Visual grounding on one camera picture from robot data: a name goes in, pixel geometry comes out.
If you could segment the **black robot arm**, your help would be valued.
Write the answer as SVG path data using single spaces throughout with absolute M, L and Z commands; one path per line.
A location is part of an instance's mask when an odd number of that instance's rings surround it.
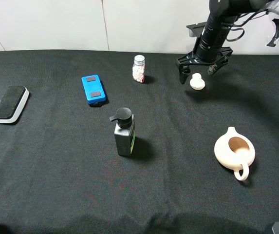
M 191 66 L 207 66 L 210 76 L 228 64 L 233 50 L 223 47 L 235 22 L 244 14 L 263 12 L 267 0 L 211 0 L 206 22 L 188 25 L 189 36 L 195 37 L 193 50 L 177 59 L 180 83 L 191 74 Z

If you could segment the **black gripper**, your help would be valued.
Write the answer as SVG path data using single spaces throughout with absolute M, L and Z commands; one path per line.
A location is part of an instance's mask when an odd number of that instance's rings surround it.
M 231 56 L 233 50 L 230 47 L 222 47 L 217 50 L 198 47 L 196 50 L 177 59 L 179 68 L 179 81 L 185 84 L 191 74 L 191 65 L 209 66 L 207 73 L 213 76 L 222 67 L 227 65 L 227 58 Z

